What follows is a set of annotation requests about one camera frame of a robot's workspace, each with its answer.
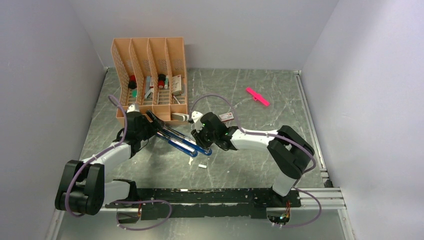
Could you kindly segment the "blue stapler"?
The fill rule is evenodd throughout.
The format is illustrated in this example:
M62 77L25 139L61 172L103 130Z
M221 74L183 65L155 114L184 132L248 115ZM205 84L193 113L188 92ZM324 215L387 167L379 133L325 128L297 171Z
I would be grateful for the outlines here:
M181 152L184 152L185 154L189 155L190 157L194 158L198 155L198 151L194 148L186 145L185 143L180 142L176 138L173 138L171 136L168 136L164 133L157 132L156 136L166 141L169 145L173 146L174 148L180 150Z
M170 136L172 138L177 139L178 141L180 141L180 142L188 145L191 148L194 148L195 150L197 150L198 153L202 153L205 156L210 156L212 154L212 152L213 152L210 148L209 149L203 149L203 148L201 148L200 146L198 146L196 144L196 142L193 139L191 139L190 137L188 137L188 136L184 135L183 133L178 132L178 131L170 128L170 127L165 126L160 131L160 133L163 133L165 135L168 135L168 136Z

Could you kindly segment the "red white staple box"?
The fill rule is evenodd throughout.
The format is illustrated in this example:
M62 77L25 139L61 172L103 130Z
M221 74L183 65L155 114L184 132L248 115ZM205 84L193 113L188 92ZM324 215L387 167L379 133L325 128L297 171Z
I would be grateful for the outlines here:
M228 113L220 114L219 119L222 122L228 122L228 121L234 120L235 117L232 112L228 112Z

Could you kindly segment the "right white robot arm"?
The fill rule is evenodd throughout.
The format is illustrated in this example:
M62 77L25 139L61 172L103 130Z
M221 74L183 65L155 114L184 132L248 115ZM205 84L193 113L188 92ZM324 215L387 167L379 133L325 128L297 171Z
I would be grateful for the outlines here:
M212 112L191 114L194 125L191 135L198 146L208 149L216 145L223 151L256 150L269 153L280 173L271 186L270 202L282 207L289 200L289 191L301 179L313 161L315 151L292 127L283 125L271 131L248 130L226 126Z

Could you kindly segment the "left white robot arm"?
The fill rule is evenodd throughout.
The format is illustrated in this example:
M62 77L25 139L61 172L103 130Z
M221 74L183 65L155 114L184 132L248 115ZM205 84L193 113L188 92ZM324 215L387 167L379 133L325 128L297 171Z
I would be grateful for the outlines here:
M102 152L84 160L70 160L63 169L54 206L74 216L96 215L102 206L119 201L132 208L139 200L136 184L126 179L105 181L106 172L134 157L164 126L152 111L131 111L127 123L112 144Z

